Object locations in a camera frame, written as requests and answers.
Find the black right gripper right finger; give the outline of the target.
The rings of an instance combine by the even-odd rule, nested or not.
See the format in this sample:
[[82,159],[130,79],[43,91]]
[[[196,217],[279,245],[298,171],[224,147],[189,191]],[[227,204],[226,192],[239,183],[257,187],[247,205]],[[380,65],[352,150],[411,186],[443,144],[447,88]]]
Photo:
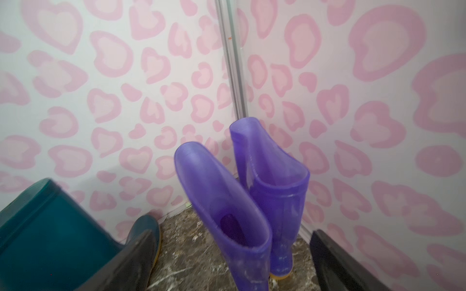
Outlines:
[[382,290],[382,282],[323,230],[312,233],[309,248],[322,291]]

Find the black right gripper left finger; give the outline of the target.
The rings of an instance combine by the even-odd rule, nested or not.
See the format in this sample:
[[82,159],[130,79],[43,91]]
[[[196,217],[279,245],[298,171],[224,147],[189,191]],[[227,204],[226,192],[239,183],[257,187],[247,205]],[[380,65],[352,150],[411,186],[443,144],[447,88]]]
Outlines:
[[79,291],[144,291],[157,256],[152,231],[138,235],[77,289]]

